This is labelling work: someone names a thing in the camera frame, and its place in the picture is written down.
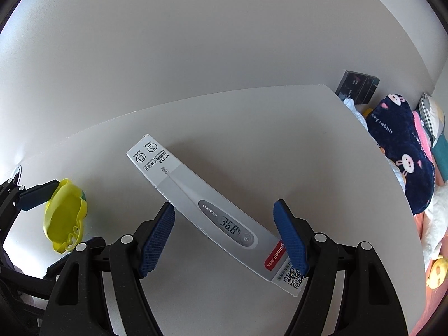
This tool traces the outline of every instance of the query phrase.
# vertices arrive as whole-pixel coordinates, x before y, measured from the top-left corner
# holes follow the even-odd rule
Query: yellow plush toy
[[[434,262],[429,273],[429,278],[426,281],[426,285],[431,289],[436,289],[445,280],[448,271],[448,259],[442,258]]]

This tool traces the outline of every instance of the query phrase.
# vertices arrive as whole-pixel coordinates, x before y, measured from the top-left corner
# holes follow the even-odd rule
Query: yellow plastic toy
[[[431,289],[436,289],[442,284],[447,276],[448,271],[448,259],[442,258],[434,262],[429,273],[426,285]]]
[[[63,179],[45,207],[43,232],[59,253],[72,251],[82,240],[83,221],[87,215],[84,192],[70,180]]]
[[[367,119],[367,117],[370,115],[370,113],[372,112],[373,110],[369,107],[368,109],[366,109],[365,111],[364,111],[364,113],[362,114],[362,116],[364,116],[364,119]]]

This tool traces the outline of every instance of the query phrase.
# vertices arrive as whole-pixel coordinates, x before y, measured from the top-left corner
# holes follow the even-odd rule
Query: black wall switch panel
[[[346,71],[336,90],[336,95],[344,101],[352,98],[355,105],[369,103],[378,87],[379,78],[367,74]]]

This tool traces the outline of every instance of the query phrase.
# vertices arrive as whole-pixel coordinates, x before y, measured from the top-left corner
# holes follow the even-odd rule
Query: bedding
[[[431,149],[431,152],[440,169],[442,178],[446,182],[448,180],[448,141],[443,133],[438,138],[437,144]]]
[[[437,164],[434,164],[434,168],[435,168],[435,184],[442,186],[444,184],[444,181],[442,179],[442,176],[440,175],[440,172],[438,171]],[[422,238],[423,233],[423,217],[424,212],[414,216],[415,225],[417,227],[417,232],[420,238]],[[445,234],[445,237],[442,240],[442,248],[440,250],[440,254],[448,258],[448,232]],[[432,267],[432,261],[430,261],[428,270],[426,271],[426,278],[429,276],[431,267]],[[432,316],[432,314],[440,304],[440,301],[442,300],[447,291],[448,291],[448,279],[445,279],[442,285],[437,289],[431,289],[429,287],[426,287],[425,310],[423,311],[422,316],[418,320],[417,324],[415,325],[414,329],[412,330],[409,336],[416,336],[418,334],[418,332],[422,329],[422,327],[426,324],[426,322],[428,322],[429,318]]]
[[[414,115],[415,130],[417,130],[418,138],[420,139],[420,143],[422,144],[422,149],[429,160],[431,160],[434,164],[434,161],[432,160],[431,141],[429,139],[429,136],[422,126],[422,122],[420,121],[420,116],[418,115],[418,113],[412,111],[412,114]]]
[[[434,165],[422,148],[414,113],[406,100],[386,96],[366,118],[369,133],[405,178],[412,213],[424,211],[434,193]]]
[[[425,270],[431,259],[440,253],[440,242],[448,229],[448,184],[435,186],[429,206],[423,217],[422,248]]]
[[[424,93],[418,102],[420,117],[425,129],[431,135],[431,145],[437,144],[445,127],[445,114],[433,97]]]

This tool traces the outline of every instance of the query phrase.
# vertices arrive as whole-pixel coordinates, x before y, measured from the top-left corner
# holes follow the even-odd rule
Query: qr code
[[[283,281],[292,285],[295,289],[298,289],[302,280],[303,275],[297,269],[290,267],[290,270],[283,276]]]

